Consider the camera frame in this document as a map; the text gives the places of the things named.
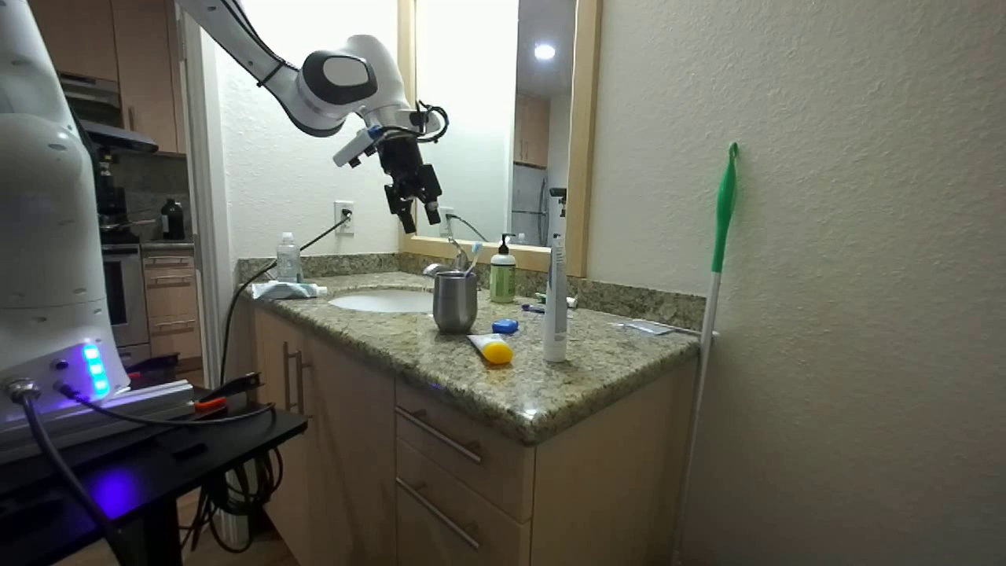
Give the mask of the small tube with yellow cap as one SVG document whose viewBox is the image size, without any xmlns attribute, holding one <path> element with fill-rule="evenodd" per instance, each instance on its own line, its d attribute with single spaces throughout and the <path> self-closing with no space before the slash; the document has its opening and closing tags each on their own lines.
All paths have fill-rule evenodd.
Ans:
<svg viewBox="0 0 1006 566">
<path fill-rule="evenodd" d="M 467 338 L 484 361 L 490 365 L 502 366 L 512 362 L 514 351 L 501 334 L 470 334 Z"/>
</svg>

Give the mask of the tall white toothpaste tube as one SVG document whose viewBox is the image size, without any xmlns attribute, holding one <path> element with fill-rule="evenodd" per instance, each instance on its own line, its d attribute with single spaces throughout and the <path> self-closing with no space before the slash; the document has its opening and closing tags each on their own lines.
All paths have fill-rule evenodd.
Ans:
<svg viewBox="0 0 1006 566">
<path fill-rule="evenodd" d="M 543 357 L 549 363 L 567 361 L 567 251 L 564 236 L 550 240 L 549 279 L 543 319 Z"/>
</svg>

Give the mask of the wooden kitchen wall cabinets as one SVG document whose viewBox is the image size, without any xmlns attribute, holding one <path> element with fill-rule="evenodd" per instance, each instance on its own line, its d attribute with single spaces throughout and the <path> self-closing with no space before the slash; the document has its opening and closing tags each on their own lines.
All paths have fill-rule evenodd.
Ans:
<svg viewBox="0 0 1006 566">
<path fill-rule="evenodd" d="M 185 152 L 174 0 L 28 0 L 62 85 L 110 125 Z"/>
</svg>

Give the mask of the green soap pump bottle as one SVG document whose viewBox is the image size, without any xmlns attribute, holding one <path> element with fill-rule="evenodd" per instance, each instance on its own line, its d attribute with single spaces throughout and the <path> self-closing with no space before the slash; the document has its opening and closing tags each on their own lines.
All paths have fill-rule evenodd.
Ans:
<svg viewBox="0 0 1006 566">
<path fill-rule="evenodd" d="M 490 300 L 493 303 L 512 303 L 516 297 L 516 257 L 510 243 L 516 233 L 503 233 L 498 250 L 490 259 Z"/>
</svg>

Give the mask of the range hood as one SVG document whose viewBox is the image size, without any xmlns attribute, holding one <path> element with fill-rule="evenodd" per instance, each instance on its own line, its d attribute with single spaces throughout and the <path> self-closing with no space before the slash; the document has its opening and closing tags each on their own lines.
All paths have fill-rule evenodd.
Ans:
<svg viewBox="0 0 1006 566">
<path fill-rule="evenodd" d="M 115 80 L 58 72 L 58 79 L 85 132 L 94 143 L 133 152 L 156 153 L 160 147 L 149 136 L 127 128 Z"/>
</svg>

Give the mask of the silver tap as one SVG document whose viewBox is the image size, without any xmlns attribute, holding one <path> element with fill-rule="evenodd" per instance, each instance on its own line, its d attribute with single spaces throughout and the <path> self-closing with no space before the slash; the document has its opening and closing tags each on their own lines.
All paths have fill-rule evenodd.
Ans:
<svg viewBox="0 0 1006 566">
<path fill-rule="evenodd" d="M 462 247 L 462 244 L 460 244 L 459 241 L 457 241 L 453 236 L 446 237 L 446 240 L 450 246 L 453 247 L 453 250 L 455 250 L 455 257 L 449 263 L 431 263 L 430 265 L 427 265 L 427 267 L 423 269 L 423 276 L 435 278 L 435 276 L 441 273 L 463 272 L 468 269 L 468 265 L 470 265 L 470 258 L 468 257 L 466 250 Z"/>
</svg>

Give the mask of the white sink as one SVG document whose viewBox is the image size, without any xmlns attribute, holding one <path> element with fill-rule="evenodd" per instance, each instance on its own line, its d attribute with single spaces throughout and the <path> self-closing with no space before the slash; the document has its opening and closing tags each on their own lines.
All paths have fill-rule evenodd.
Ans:
<svg viewBox="0 0 1006 566">
<path fill-rule="evenodd" d="M 370 288 L 337 295 L 328 304 L 345 311 L 430 313 L 432 293 L 427 290 Z"/>
</svg>

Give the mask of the green and white mop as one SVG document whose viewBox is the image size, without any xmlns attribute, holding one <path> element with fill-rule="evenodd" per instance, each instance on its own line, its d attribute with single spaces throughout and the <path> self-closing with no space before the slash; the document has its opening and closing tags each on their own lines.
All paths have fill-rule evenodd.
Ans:
<svg viewBox="0 0 1006 566">
<path fill-rule="evenodd" d="M 691 488 L 692 467 L 695 443 L 699 431 L 700 414 L 704 397 L 705 382 L 712 347 L 714 346 L 715 320 L 718 316 L 718 300 L 723 265 L 725 265 L 725 249 L 729 227 L 732 225 L 734 203 L 737 191 L 737 167 L 739 159 L 739 144 L 734 141 L 727 147 L 727 162 L 725 172 L 720 179 L 716 191 L 714 251 L 710 263 L 710 280 L 707 293 L 707 305 L 704 307 L 699 333 L 699 358 L 696 363 L 695 380 L 692 389 L 691 407 L 689 411 L 688 436 L 684 449 L 684 462 L 681 483 L 677 498 L 677 516 L 674 522 L 674 538 L 672 544 L 672 566 L 683 566 L 682 544 L 684 527 L 688 508 L 688 498 Z"/>
</svg>

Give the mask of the clear plastic bottle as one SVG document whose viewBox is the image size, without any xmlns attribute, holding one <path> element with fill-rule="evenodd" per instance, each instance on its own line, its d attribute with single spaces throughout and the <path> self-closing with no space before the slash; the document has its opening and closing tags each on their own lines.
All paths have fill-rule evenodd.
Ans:
<svg viewBox="0 0 1006 566">
<path fill-rule="evenodd" d="M 283 282 L 303 282 L 301 251 L 291 230 L 281 233 L 276 254 L 276 279 Z"/>
</svg>

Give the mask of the wood framed mirror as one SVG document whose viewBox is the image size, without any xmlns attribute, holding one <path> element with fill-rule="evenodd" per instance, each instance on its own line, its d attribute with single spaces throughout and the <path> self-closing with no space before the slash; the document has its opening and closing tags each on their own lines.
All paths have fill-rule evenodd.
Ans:
<svg viewBox="0 0 1006 566">
<path fill-rule="evenodd" d="M 574 57 L 572 57 L 571 140 L 569 141 L 567 225 L 565 226 L 565 273 L 586 275 L 589 220 L 592 204 L 594 117 L 600 67 L 601 15 L 604 0 L 576 0 Z M 405 78 L 406 96 L 416 100 L 416 0 L 398 0 L 398 66 Z M 444 237 L 400 235 L 399 251 L 437 259 L 453 257 Z M 517 267 L 546 272 L 549 250 L 512 246 Z"/>
</svg>

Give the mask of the green toothbrush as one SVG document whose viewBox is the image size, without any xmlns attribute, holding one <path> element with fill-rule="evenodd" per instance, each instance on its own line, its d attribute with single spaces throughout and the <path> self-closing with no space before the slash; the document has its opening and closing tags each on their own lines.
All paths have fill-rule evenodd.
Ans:
<svg viewBox="0 0 1006 566">
<path fill-rule="evenodd" d="M 555 311 L 556 313 L 564 313 L 568 311 L 574 311 L 578 308 L 578 297 L 567 296 L 564 298 L 565 306 L 556 306 L 556 308 L 551 308 L 549 302 L 553 297 L 547 293 L 536 292 L 533 295 L 533 303 L 522 303 L 520 305 L 521 311 L 531 312 L 531 313 L 546 313 L 549 311 Z"/>
</svg>

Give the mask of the drawer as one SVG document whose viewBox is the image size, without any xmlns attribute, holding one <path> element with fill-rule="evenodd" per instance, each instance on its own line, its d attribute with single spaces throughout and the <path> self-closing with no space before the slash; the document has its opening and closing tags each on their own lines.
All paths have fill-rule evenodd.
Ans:
<svg viewBox="0 0 1006 566">
<path fill-rule="evenodd" d="M 461 483 L 483 498 L 498 506 L 518 523 L 528 522 L 533 513 L 533 480 L 535 449 L 524 447 L 504 437 L 487 425 L 478 422 L 459 409 L 435 397 L 431 391 L 420 389 L 402 380 L 395 382 L 395 405 L 402 407 L 428 407 L 446 415 L 453 436 L 478 439 L 482 445 L 483 463 L 475 465 L 452 449 L 443 447 L 437 440 L 427 441 L 415 447 L 402 437 L 406 444 L 417 449 L 436 465 L 453 474 Z"/>
<path fill-rule="evenodd" d="M 395 476 L 427 481 L 424 493 L 481 544 L 464 544 L 395 483 L 398 497 L 398 566 L 529 566 L 531 523 L 513 518 L 398 440 Z"/>
</svg>

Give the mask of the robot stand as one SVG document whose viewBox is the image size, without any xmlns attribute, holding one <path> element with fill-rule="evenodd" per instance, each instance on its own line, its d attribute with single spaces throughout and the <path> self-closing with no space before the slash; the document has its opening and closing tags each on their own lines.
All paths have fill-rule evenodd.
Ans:
<svg viewBox="0 0 1006 566">
<path fill-rule="evenodd" d="M 29 458 L 0 465 L 0 566 L 50 566 L 105 540 L 119 566 L 181 566 L 217 520 L 255 520 L 288 476 L 281 444 L 302 415 L 234 400 L 211 414 L 141 426 L 59 451 L 34 391 L 16 398 Z"/>
</svg>

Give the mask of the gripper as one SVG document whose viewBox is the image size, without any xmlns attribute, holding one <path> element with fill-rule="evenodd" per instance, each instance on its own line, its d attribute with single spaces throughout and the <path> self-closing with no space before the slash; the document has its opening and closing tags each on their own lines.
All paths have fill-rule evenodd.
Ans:
<svg viewBox="0 0 1006 566">
<path fill-rule="evenodd" d="M 441 223 L 441 186 L 432 165 L 424 163 L 417 137 L 405 134 L 384 137 L 378 141 L 378 156 L 382 169 L 391 179 L 384 187 L 389 211 L 398 218 L 403 233 L 416 233 L 413 200 L 424 205 L 428 225 Z"/>
</svg>

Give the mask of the black and orange clamp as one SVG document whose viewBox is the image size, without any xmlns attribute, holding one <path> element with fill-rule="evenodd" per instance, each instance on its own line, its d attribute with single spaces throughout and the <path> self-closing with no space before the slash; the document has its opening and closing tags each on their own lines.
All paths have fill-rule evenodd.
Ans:
<svg viewBox="0 0 1006 566">
<path fill-rule="evenodd" d="M 232 380 L 220 384 L 216 389 L 199 393 L 193 404 L 194 410 L 197 414 L 211 414 L 226 408 L 229 398 L 234 395 L 248 394 L 261 386 L 260 372 L 250 372 L 240 377 L 234 377 Z"/>
</svg>

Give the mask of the black coffee maker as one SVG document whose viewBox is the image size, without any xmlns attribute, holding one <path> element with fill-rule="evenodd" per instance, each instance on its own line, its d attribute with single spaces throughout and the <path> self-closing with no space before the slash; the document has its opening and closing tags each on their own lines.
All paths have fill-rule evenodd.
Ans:
<svg viewBox="0 0 1006 566">
<path fill-rule="evenodd" d="M 114 155 L 107 147 L 97 150 L 96 201 L 98 229 L 101 236 L 125 230 L 129 225 L 129 214 L 125 189 L 116 186 L 111 166 Z"/>
</svg>

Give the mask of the flat clear packet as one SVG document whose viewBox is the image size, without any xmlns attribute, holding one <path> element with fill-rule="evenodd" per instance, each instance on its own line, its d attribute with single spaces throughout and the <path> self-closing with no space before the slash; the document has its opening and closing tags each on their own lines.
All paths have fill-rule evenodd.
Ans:
<svg viewBox="0 0 1006 566">
<path fill-rule="evenodd" d="M 665 334 L 676 333 L 678 331 L 677 327 L 672 325 L 664 325 L 660 322 L 651 322 L 651 320 L 638 318 L 612 322 L 611 325 L 615 327 L 622 327 L 622 329 L 640 331 L 640 333 L 650 334 L 650 336 L 665 336 Z"/>
</svg>

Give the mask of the stainless steel toothbrush cup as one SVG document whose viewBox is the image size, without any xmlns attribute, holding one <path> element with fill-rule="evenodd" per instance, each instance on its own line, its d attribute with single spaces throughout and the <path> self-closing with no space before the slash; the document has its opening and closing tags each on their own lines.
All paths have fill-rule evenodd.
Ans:
<svg viewBox="0 0 1006 566">
<path fill-rule="evenodd" d="M 468 271 L 443 271 L 432 280 L 432 318 L 439 332 L 467 336 L 478 314 L 477 276 Z"/>
</svg>

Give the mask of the wooden kitchen drawers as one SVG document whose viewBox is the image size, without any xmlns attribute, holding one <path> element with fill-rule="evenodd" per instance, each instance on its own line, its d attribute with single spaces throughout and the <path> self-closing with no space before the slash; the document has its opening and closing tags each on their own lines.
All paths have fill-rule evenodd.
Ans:
<svg viewBox="0 0 1006 566">
<path fill-rule="evenodd" d="M 149 345 L 152 355 L 178 355 L 201 365 L 199 295 L 194 244 L 151 244 L 141 249 Z"/>
</svg>

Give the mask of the steel oven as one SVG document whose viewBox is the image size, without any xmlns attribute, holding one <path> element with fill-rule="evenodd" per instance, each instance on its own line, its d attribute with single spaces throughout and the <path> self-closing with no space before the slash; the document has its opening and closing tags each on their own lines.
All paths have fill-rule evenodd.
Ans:
<svg viewBox="0 0 1006 566">
<path fill-rule="evenodd" d="M 101 248 L 105 270 L 108 317 L 116 347 L 149 342 L 146 279 L 139 244 L 108 244 Z"/>
</svg>

